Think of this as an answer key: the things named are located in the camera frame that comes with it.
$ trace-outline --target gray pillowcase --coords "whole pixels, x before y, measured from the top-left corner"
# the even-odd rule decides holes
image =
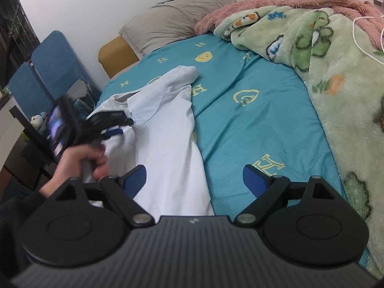
[[[119,32],[135,54],[145,55],[163,46],[195,36],[195,25],[205,15],[236,0],[172,0],[135,16]]]

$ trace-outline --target dark sleeve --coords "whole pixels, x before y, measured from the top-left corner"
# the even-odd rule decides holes
[[[24,200],[13,198],[0,205],[0,271],[7,278],[30,265],[20,242],[20,227],[44,201],[35,191]]]

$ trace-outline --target pink fluffy blanket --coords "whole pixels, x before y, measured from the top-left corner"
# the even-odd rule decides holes
[[[384,18],[381,18],[382,14],[372,3],[359,0],[243,0],[228,4],[206,15],[196,24],[195,32],[197,35],[204,34],[216,28],[226,17],[232,14],[269,5],[289,5],[294,8],[306,9],[330,7],[336,13],[343,14],[351,20],[360,16],[374,16],[375,18],[372,19],[359,19],[356,24],[368,34],[373,46],[381,50],[380,34],[384,28]]]

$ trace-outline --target metal window grille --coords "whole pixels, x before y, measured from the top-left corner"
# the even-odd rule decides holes
[[[0,0],[0,88],[39,44],[19,0]]]

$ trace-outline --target white shirt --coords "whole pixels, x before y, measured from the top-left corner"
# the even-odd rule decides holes
[[[161,215],[214,215],[203,160],[192,136],[195,67],[179,66],[140,90],[116,94],[95,111],[123,110],[135,124],[104,142],[111,174],[142,164],[147,181],[134,200],[156,221]]]

